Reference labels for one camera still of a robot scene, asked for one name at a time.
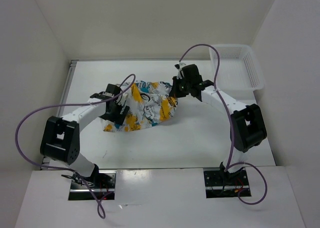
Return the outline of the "patterned white yellow teal shorts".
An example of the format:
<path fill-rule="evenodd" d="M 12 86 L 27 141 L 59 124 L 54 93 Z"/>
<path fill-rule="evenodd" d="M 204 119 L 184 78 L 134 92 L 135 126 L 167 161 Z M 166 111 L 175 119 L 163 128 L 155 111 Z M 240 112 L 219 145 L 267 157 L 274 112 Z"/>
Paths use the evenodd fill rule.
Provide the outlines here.
<path fill-rule="evenodd" d="M 105 132 L 131 132 L 151 128 L 171 119 L 178 107 L 178 99 L 170 97 L 172 85 L 168 82 L 137 80 L 126 92 L 125 105 L 129 110 L 121 125 L 104 121 Z"/>

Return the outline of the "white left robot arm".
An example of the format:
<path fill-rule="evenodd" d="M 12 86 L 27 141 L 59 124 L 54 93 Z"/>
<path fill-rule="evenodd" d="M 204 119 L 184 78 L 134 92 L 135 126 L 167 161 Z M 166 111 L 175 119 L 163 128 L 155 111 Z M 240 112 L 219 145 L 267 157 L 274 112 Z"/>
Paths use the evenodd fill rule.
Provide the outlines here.
<path fill-rule="evenodd" d="M 40 153 L 64 163 L 82 176 L 89 188 L 100 182 L 99 167 L 80 152 L 80 133 L 96 118 L 122 125 L 129 111 L 128 93 L 119 86 L 108 84 L 105 91 L 90 96 L 87 103 L 62 117 L 48 118 L 40 146 Z"/>

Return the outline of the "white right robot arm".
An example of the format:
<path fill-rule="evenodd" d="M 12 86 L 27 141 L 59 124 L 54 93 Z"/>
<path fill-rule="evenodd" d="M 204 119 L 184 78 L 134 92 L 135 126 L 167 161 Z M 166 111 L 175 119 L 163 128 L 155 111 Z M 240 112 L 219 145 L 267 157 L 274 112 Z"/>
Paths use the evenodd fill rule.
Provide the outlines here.
<path fill-rule="evenodd" d="M 237 171 L 246 160 L 246 153 L 266 139 L 267 131 L 260 107 L 245 104 L 218 89 L 214 82 L 203 80 L 195 64 L 175 65 L 178 74 L 172 78 L 170 96 L 182 98 L 188 95 L 227 114 L 230 122 L 231 150 L 222 162 L 220 181 L 230 185 L 237 179 Z"/>

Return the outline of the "white plastic mesh basket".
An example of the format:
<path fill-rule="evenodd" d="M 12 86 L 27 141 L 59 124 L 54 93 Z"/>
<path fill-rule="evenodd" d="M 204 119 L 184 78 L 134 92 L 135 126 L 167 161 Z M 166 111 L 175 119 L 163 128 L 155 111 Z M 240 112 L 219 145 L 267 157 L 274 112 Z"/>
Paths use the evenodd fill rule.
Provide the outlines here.
<path fill-rule="evenodd" d="M 265 86 L 260 64 L 252 48 L 244 44 L 216 44 L 209 49 L 217 87 L 228 91 L 256 91 Z"/>

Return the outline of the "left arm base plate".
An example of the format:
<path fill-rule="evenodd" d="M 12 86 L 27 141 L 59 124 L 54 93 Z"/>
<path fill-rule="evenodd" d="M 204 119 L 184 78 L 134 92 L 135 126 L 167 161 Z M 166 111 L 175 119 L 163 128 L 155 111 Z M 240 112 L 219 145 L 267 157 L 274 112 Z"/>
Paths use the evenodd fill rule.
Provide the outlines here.
<path fill-rule="evenodd" d="M 102 182 L 100 182 L 98 185 L 94 185 L 91 182 L 87 182 L 88 186 L 91 188 L 92 192 L 96 195 L 96 197 L 99 200 L 114 200 L 117 171 L 100 170 L 100 174 L 102 174 L 103 176 Z M 63 175 L 63 177 L 71 180 L 68 196 L 69 201 L 94 200 L 88 188 L 78 177 L 76 177 L 75 175 Z"/>

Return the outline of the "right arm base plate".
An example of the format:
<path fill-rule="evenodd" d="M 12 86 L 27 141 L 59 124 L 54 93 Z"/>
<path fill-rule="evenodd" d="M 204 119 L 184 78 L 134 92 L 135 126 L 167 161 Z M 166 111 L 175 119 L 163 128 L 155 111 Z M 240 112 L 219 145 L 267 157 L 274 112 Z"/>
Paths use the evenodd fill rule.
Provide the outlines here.
<path fill-rule="evenodd" d="M 204 169 L 204 185 L 207 199 L 251 197 L 249 180 L 245 169 L 232 178 L 223 178 L 219 168 Z"/>

